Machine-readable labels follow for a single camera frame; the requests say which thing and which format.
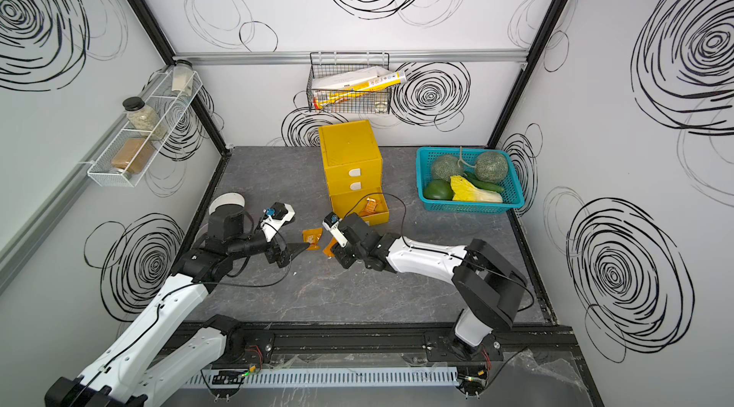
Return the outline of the orange cookie packet large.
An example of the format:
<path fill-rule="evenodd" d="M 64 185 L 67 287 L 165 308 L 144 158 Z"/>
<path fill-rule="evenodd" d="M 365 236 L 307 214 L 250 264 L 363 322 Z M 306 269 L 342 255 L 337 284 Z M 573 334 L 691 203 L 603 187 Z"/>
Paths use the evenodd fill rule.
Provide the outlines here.
<path fill-rule="evenodd" d="M 334 258 L 335 257 L 335 254 L 333 252 L 334 246 L 339 246 L 338 241 L 336 239 L 330 240 L 329 244 L 327 244 L 327 246 L 323 249 L 323 253 L 329 258 Z"/>

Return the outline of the yellow bottom drawer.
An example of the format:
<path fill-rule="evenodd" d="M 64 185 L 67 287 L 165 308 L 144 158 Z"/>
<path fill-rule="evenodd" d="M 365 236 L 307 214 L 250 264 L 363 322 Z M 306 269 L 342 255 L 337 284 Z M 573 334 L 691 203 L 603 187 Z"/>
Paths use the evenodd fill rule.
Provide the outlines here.
<path fill-rule="evenodd" d="M 345 218 L 356 214 L 367 225 L 384 225 L 390 220 L 390 212 L 380 187 L 330 196 L 334 212 Z"/>

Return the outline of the yellow drawer cabinet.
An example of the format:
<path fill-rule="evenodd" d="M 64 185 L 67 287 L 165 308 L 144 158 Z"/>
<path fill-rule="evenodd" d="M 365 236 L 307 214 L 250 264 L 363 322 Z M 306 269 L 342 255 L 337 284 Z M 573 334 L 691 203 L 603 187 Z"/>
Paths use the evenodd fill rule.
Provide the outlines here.
<path fill-rule="evenodd" d="M 382 154 L 368 120 L 318 129 L 328 194 L 336 215 L 344 217 L 357 201 L 382 189 Z"/>

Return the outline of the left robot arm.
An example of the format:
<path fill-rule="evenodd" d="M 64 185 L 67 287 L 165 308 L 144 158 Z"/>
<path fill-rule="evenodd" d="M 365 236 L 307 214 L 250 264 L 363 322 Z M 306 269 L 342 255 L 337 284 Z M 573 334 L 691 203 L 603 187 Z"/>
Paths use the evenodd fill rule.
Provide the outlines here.
<path fill-rule="evenodd" d="M 252 233 L 244 231 L 244 202 L 226 194 L 209 209 L 208 231 L 173 266 L 160 290 L 123 334 L 74 379 L 59 378 L 47 406 L 160 406 L 214 362 L 242 363 L 248 353 L 262 362 L 262 344 L 250 343 L 241 322 L 215 316 L 173 353 L 154 359 L 185 319 L 223 283 L 239 259 L 263 254 L 288 267 L 307 244 L 289 244 L 280 233 L 296 215 L 276 202 Z"/>

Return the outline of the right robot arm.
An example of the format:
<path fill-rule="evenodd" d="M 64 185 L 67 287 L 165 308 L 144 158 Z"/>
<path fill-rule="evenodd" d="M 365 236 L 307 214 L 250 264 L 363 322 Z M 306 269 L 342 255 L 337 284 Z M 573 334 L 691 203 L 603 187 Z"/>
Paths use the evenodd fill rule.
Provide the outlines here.
<path fill-rule="evenodd" d="M 460 360 L 475 357 L 496 330 L 511 330 L 523 298 L 533 296 L 525 276 L 480 239 L 466 246 L 422 243 L 398 233 L 380 234 L 357 214 L 331 213 L 322 226 L 332 235 L 329 250 L 344 269 L 360 261 L 370 270 L 417 274 L 454 286 L 466 306 L 445 346 Z"/>

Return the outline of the white orange bowl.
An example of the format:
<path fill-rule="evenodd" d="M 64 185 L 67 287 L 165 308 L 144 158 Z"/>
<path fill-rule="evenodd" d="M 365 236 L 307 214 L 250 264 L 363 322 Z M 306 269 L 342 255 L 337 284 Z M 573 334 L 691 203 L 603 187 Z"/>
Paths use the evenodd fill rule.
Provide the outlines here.
<path fill-rule="evenodd" d="M 246 206 L 245 197 L 236 192 L 223 194 L 215 198 L 208 208 L 208 214 L 212 215 L 219 207 L 225 205 L 236 205 L 244 208 Z"/>

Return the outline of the green avocado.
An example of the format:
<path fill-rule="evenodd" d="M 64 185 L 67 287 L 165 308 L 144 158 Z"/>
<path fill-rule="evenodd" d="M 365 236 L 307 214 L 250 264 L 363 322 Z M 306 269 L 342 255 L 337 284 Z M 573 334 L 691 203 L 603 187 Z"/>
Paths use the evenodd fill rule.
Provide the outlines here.
<path fill-rule="evenodd" d="M 443 179 L 430 181 L 422 189 L 422 194 L 426 200 L 453 200 L 454 197 L 454 191 L 450 183 Z"/>

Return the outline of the left green melon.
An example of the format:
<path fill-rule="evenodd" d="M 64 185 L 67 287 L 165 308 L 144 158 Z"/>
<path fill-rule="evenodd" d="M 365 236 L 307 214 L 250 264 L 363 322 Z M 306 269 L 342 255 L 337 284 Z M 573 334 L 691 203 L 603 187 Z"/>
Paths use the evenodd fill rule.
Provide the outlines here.
<path fill-rule="evenodd" d="M 451 182 L 454 176 L 464 175 L 464 165 L 458 156 L 443 155 L 435 158 L 430 167 L 431 177 L 436 181 Z"/>

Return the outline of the green melon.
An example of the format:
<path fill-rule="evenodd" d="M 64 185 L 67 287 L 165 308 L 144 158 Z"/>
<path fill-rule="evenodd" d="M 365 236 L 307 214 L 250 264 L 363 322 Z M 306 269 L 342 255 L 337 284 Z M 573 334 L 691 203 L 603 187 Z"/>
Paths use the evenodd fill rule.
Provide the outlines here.
<path fill-rule="evenodd" d="M 477 156 L 474 163 L 474 175 L 480 180 L 500 183 L 508 175 L 508 161 L 498 151 L 487 151 Z"/>
<path fill-rule="evenodd" d="M 430 167 L 431 177 L 436 181 L 451 182 L 454 176 L 464 175 L 464 165 L 458 156 L 443 155 L 435 158 Z"/>

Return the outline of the yellow white cabbage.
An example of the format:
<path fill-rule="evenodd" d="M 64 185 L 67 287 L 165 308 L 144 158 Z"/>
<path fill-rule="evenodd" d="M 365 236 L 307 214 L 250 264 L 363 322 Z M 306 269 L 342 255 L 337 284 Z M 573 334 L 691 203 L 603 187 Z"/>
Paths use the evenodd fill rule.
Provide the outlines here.
<path fill-rule="evenodd" d="M 478 204 L 502 204 L 500 194 L 474 187 L 465 177 L 454 176 L 450 185 L 454 191 L 453 202 L 477 202 Z"/>

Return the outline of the green cucumber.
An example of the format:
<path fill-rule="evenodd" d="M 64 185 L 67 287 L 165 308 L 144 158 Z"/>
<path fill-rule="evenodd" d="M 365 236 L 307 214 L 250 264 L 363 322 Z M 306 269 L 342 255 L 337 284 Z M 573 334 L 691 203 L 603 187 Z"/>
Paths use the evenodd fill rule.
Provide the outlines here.
<path fill-rule="evenodd" d="M 505 188 L 502 187 L 502 186 L 500 186 L 500 185 L 498 185 L 498 184 L 495 184 L 495 183 L 492 183 L 492 182 L 487 182 L 487 181 L 481 181 L 481 179 L 478 179 L 476 177 L 476 175 L 474 175 L 474 173 L 470 173 L 470 172 L 466 171 L 466 172 L 464 172 L 464 177 L 474 187 L 476 187 L 478 189 L 482 189 L 482 190 L 486 190 L 486 191 L 490 191 L 490 192 L 495 192 L 495 193 L 498 193 L 498 194 L 502 194 L 505 191 Z"/>

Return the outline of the right green melon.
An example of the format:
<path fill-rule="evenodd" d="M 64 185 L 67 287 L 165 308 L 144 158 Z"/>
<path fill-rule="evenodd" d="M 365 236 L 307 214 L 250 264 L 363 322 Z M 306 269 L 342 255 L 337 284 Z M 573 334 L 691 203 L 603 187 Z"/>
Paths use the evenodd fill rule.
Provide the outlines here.
<path fill-rule="evenodd" d="M 508 161 L 498 151 L 487 151 L 477 156 L 474 163 L 474 175 L 480 180 L 500 183 L 508 175 Z"/>

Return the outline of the teal plastic basket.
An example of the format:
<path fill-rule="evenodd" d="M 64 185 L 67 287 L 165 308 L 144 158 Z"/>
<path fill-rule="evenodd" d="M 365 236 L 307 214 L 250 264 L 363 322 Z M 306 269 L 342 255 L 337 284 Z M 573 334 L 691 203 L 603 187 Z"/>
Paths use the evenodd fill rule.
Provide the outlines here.
<path fill-rule="evenodd" d="M 502 214 L 526 203 L 512 160 L 502 151 L 422 147 L 416 172 L 428 211 Z"/>

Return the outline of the yellow white package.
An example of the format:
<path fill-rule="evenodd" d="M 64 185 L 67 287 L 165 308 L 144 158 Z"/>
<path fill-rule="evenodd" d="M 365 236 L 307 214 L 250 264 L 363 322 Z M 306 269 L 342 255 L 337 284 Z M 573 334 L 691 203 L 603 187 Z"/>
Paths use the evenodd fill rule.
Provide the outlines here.
<path fill-rule="evenodd" d="M 404 72 L 390 72 L 387 68 L 368 66 L 315 78 L 311 85 L 311 99 L 315 108 L 323 110 L 326 106 L 357 99 L 366 93 L 386 91 L 406 80 Z"/>

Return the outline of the black lid spice jar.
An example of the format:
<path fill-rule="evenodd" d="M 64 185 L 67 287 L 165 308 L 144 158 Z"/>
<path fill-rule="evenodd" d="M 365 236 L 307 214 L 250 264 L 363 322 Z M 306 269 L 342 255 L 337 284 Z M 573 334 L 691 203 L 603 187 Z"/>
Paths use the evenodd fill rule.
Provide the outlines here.
<path fill-rule="evenodd" d="M 160 116 L 141 97 L 128 97 L 122 102 L 122 106 L 128 121 L 136 130 L 144 132 L 153 140 L 164 139 L 166 126 L 162 125 Z"/>

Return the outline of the clear jar far shelf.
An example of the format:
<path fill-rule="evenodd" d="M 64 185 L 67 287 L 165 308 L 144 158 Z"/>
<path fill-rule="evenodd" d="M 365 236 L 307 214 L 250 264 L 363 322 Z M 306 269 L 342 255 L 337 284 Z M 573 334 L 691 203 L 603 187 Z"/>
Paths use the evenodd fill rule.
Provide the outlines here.
<path fill-rule="evenodd" d="M 177 60 L 173 67 L 171 90 L 174 93 L 191 96 L 193 80 L 194 70 L 191 62 Z"/>

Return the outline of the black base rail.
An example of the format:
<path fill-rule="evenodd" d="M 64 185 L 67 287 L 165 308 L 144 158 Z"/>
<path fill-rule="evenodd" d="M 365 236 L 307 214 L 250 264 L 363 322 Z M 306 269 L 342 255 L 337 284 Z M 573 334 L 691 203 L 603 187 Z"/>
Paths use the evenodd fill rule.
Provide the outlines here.
<path fill-rule="evenodd" d="M 476 350 L 461 350 L 452 343 L 449 323 L 418 324 L 318 324 L 245 323 L 240 339 L 243 348 L 237 357 L 224 357 L 213 363 L 215 369 L 234 369 L 256 365 L 269 368 L 291 357 L 353 357 L 395 355 L 410 365 L 447 363 L 483 365 L 500 362 L 523 348 L 535 355 L 582 357 L 569 327 L 521 323 L 510 332 L 494 332 Z"/>

